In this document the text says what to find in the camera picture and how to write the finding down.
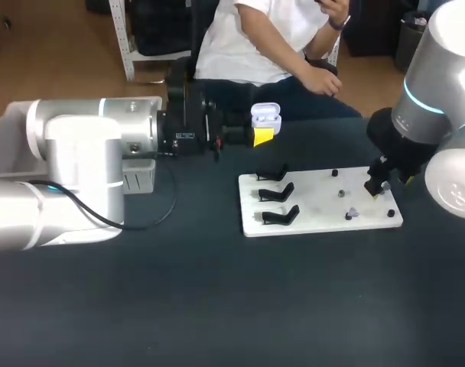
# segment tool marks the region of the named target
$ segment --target dark table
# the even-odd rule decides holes
[[[394,194],[400,229],[247,239],[237,177],[367,165],[360,120],[285,125],[255,150],[171,167],[172,216],[98,245],[0,254],[2,366],[465,365],[465,220],[423,177]],[[128,223],[172,198],[127,198]]]

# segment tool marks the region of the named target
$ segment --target man's hand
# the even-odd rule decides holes
[[[327,96],[335,96],[342,86],[342,83],[334,74],[311,65],[306,67],[303,73],[299,75],[299,80],[312,93],[326,94]]]
[[[336,24],[343,24],[350,13],[350,0],[319,0],[323,13],[328,14]]]

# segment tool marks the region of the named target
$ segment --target black peg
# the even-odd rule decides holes
[[[297,218],[300,212],[301,210],[299,209],[299,205],[293,206],[291,211],[288,212],[286,216],[283,216],[277,213],[263,212],[262,213],[263,224],[265,225],[278,224],[280,226],[289,226],[293,223],[295,218]]]
[[[288,173],[288,164],[284,164],[280,172],[256,171],[258,181],[277,181],[280,182]]]
[[[260,201],[276,201],[277,203],[285,203],[289,196],[294,192],[294,184],[289,183],[281,193],[276,191],[261,189],[258,190]]]

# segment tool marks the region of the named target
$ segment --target dark pants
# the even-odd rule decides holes
[[[336,98],[309,92],[294,77],[260,87],[228,80],[201,82],[205,97],[227,112],[249,112],[255,103],[276,102],[284,122],[360,117],[359,112]]]

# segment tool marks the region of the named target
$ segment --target wristwatch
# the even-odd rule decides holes
[[[352,17],[351,15],[348,15],[348,18],[341,24],[337,24],[337,23],[335,23],[335,21],[333,19],[329,18],[328,23],[336,31],[342,31],[345,28],[346,23],[348,23],[348,21],[350,20],[351,17]]]

